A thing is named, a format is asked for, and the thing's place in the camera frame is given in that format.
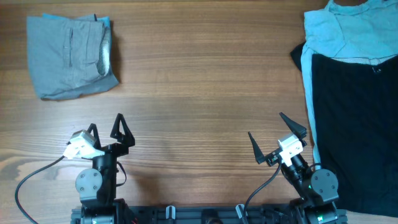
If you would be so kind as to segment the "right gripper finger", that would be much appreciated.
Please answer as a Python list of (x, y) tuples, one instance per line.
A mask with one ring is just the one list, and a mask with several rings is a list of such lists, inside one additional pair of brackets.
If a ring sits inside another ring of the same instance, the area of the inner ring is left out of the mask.
[(283, 119), (287, 127), (291, 130), (291, 132), (295, 134), (299, 139), (303, 139), (307, 136), (307, 129), (304, 126), (291, 120), (283, 112), (280, 112), (279, 115)]
[(258, 164), (262, 164), (265, 161), (265, 155), (262, 153), (260, 147), (258, 146), (256, 140), (253, 138), (252, 134), (248, 132), (248, 135), (252, 144), (255, 160)]

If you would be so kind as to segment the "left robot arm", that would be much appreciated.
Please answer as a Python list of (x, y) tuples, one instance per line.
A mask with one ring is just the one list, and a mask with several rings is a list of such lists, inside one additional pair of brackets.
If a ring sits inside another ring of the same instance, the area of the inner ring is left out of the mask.
[(81, 171), (75, 181), (80, 196), (81, 208), (74, 209), (71, 224), (136, 224), (138, 219), (123, 199), (116, 198), (117, 173), (125, 173), (118, 157), (129, 154), (129, 148), (135, 145), (124, 116), (116, 116), (110, 137), (116, 142), (102, 146), (95, 124), (87, 130), (74, 134), (71, 143), (80, 146), (79, 156), (90, 160), (92, 168)]

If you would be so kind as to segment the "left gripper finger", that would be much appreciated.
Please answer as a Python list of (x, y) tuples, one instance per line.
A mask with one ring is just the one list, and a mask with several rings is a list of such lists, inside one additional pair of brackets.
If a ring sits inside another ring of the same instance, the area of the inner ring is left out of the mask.
[(127, 125), (127, 122), (121, 113), (118, 113), (116, 116), (110, 137), (126, 146), (135, 145), (135, 138), (132, 135), (132, 132)]
[(98, 129), (96, 127), (96, 125), (94, 123), (91, 123), (89, 128), (87, 129), (87, 131), (93, 135), (94, 139), (95, 139), (95, 143), (94, 143), (94, 148), (95, 149), (101, 149), (101, 142), (100, 142), (100, 137), (98, 134)]

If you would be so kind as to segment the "black shorts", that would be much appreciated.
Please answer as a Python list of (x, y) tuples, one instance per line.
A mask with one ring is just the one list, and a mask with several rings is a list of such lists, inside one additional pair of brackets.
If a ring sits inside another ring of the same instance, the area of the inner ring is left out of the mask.
[(312, 57), (314, 141), (337, 172), (337, 207), (397, 216), (397, 57), (378, 65)]

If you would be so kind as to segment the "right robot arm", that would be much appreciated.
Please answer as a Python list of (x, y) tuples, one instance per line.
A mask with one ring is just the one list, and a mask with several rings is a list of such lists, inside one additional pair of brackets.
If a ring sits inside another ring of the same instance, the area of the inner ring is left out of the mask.
[(256, 162), (258, 164), (266, 162), (269, 167), (277, 165), (277, 169), (246, 200), (241, 212), (243, 222), (248, 222), (246, 210), (251, 199), (281, 173), (299, 194), (299, 198), (290, 201), (287, 207), (288, 217), (292, 222), (337, 223), (339, 214), (335, 202), (339, 199), (339, 195), (335, 172), (323, 168), (320, 163), (308, 165), (301, 156), (307, 145), (304, 140), (307, 129), (282, 112), (279, 115), (290, 129), (290, 133), (277, 141), (276, 150), (267, 155), (263, 154), (252, 134), (248, 134)]

